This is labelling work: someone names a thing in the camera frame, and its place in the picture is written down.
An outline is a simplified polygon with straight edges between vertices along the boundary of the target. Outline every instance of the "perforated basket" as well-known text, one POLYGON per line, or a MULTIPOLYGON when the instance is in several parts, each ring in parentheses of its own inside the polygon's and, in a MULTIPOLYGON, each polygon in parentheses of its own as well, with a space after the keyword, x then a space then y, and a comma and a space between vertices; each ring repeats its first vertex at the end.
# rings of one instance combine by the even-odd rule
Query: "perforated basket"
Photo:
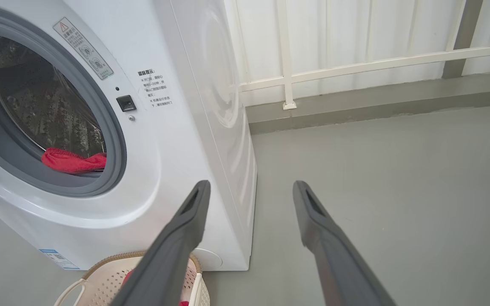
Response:
MULTIPOLYGON (((124 277, 137 266, 144 254, 128 252, 105 258, 62 292, 54 306, 61 306, 78 286, 82 286, 82 290, 74 306, 109 306, 120 290, 124 277)), ((209 292, 202 279, 202 267, 194 255, 188 260, 181 300, 188 300, 190 306, 210 305, 209 292)))

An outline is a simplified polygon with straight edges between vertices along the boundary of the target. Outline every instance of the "front-loading washing machine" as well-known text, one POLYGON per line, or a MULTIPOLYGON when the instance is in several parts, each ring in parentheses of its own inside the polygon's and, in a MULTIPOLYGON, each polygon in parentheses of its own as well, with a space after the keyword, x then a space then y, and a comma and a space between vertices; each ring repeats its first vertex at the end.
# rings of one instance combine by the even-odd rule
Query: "front-loading washing machine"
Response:
POLYGON ((0 0, 0 218, 64 269, 145 250, 209 180, 205 270, 247 270, 256 161, 222 0, 0 0), (67 174, 49 147, 103 170, 67 174))

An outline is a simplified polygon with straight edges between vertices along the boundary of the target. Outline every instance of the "washing machine door opening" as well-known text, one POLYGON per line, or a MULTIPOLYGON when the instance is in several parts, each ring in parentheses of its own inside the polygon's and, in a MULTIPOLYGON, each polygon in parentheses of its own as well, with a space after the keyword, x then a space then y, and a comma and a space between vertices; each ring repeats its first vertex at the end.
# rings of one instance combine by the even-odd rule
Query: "washing machine door opening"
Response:
POLYGON ((0 10, 0 167, 63 196, 110 190, 126 163, 124 137, 103 91, 60 43, 0 10), (41 162, 49 147, 107 154, 105 169, 66 174, 41 162))

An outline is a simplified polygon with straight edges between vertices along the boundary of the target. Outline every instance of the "warning sticker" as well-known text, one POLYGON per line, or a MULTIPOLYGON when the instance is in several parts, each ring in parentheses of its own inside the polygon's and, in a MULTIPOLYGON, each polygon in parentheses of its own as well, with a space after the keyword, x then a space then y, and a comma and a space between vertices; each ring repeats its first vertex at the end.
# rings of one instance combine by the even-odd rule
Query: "warning sticker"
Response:
POLYGON ((56 252, 56 250, 50 249, 39 249, 39 251, 43 252, 48 258, 52 259, 58 266, 62 267, 66 270, 80 270, 79 267, 75 266, 73 263, 68 261, 64 256, 60 253, 56 252))
POLYGON ((52 28, 77 51, 80 57, 96 72, 97 76, 106 79, 113 74, 111 67, 67 18, 60 20, 52 28))
POLYGON ((150 107, 156 108, 173 104, 167 82, 160 70, 145 69, 138 71, 137 74, 150 107))

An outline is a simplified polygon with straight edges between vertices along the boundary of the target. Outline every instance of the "floor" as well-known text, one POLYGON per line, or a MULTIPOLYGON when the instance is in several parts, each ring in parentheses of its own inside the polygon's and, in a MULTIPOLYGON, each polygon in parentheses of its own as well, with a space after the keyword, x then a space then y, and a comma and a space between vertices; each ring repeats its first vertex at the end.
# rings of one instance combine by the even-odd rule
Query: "floor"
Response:
MULTIPOLYGON (((399 305, 490 305, 490 107, 253 136, 246 272, 207 272, 212 306, 321 305, 292 203, 305 180, 399 305)), ((51 305, 63 271, 0 221, 0 305, 51 305)))

